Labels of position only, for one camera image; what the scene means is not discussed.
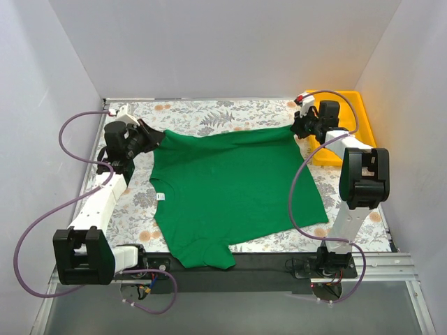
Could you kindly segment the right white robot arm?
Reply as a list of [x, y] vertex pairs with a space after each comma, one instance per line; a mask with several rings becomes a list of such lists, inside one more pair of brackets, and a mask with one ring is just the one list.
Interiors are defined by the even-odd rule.
[[389, 196], [389, 152], [362, 143], [339, 126], [337, 101], [322, 100], [315, 106], [312, 96], [299, 96], [295, 103], [300, 109], [294, 115], [291, 131], [300, 139], [315, 137], [321, 148], [330, 150], [342, 160], [339, 212], [328, 236], [321, 238], [315, 254], [304, 261], [301, 275], [341, 277], [347, 271], [354, 278], [354, 240], [367, 216]]

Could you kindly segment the green t shirt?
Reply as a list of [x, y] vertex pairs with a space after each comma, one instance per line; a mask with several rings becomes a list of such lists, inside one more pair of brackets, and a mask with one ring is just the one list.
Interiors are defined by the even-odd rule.
[[182, 266], [228, 269], [230, 247], [327, 223], [300, 148], [288, 127], [206, 137], [166, 131], [150, 182], [163, 199], [155, 221]]

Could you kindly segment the aluminium frame rail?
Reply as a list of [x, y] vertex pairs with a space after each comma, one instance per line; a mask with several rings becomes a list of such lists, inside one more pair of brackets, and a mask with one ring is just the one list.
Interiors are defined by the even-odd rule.
[[34, 334], [434, 334], [407, 253], [354, 254], [326, 278], [309, 253], [238, 253], [229, 270], [185, 269], [150, 253], [165, 276], [118, 275], [46, 299]]

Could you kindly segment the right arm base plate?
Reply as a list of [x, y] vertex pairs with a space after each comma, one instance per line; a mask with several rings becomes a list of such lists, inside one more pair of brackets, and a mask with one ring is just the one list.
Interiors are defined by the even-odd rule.
[[358, 276], [351, 253], [298, 253], [287, 259], [284, 266], [296, 278], [354, 279]]

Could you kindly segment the floral table mat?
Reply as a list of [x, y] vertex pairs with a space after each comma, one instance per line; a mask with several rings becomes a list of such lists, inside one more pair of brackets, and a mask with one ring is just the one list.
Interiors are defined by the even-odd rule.
[[[177, 101], [112, 101], [105, 108], [129, 104], [135, 118], [157, 130], [169, 129], [196, 137], [287, 126], [293, 121], [295, 107], [287, 100], [177, 100]], [[152, 154], [141, 154], [135, 160], [135, 172], [128, 188], [120, 197], [112, 215], [106, 237], [111, 246], [142, 244], [150, 252], [166, 252], [166, 242], [154, 220], [156, 192], [149, 182]], [[328, 216], [328, 223], [305, 228], [305, 232], [326, 236], [336, 219], [339, 199], [339, 167], [308, 165], [316, 182]], [[315, 251], [319, 242], [292, 229], [230, 246], [234, 253]]]

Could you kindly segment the yellow plastic tray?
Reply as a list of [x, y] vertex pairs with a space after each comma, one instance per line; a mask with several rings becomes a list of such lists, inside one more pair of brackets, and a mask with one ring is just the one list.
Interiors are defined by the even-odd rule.
[[[338, 93], [347, 98], [356, 110], [359, 122], [359, 129], [354, 134], [354, 137], [362, 143], [365, 143], [371, 147], [375, 147], [376, 142], [360, 93], [358, 91], [338, 91]], [[339, 96], [336, 96], [334, 94], [321, 93], [314, 95], [314, 99], [317, 109], [319, 109], [321, 101], [337, 101], [340, 106], [339, 127], [347, 128], [349, 131], [352, 131], [355, 128], [356, 121], [353, 116], [352, 110], [343, 98], [340, 98]], [[313, 156], [312, 164], [316, 166], [341, 167], [342, 160], [329, 149], [321, 149]]]

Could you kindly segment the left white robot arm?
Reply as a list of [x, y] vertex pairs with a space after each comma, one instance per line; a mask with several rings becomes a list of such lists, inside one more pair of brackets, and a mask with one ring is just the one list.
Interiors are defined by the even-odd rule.
[[93, 194], [73, 222], [57, 230], [52, 239], [61, 283], [107, 285], [124, 270], [134, 279], [147, 274], [149, 263], [144, 247], [111, 247], [106, 232], [115, 206], [133, 176], [136, 156], [157, 149], [164, 137], [164, 133], [133, 117], [121, 117], [105, 125], [105, 146], [95, 161]]

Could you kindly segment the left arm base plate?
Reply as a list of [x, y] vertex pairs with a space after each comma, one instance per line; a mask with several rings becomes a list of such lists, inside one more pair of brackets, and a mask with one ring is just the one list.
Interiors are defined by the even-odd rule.
[[143, 272], [143, 269], [158, 269], [161, 271], [169, 271], [170, 270], [170, 259], [169, 258], [148, 258], [143, 257], [138, 261], [135, 269], [138, 269], [139, 272], [136, 274], [132, 274], [131, 276], [135, 279], [141, 278], [149, 278], [153, 279], [158, 276], [158, 273], [154, 272]]

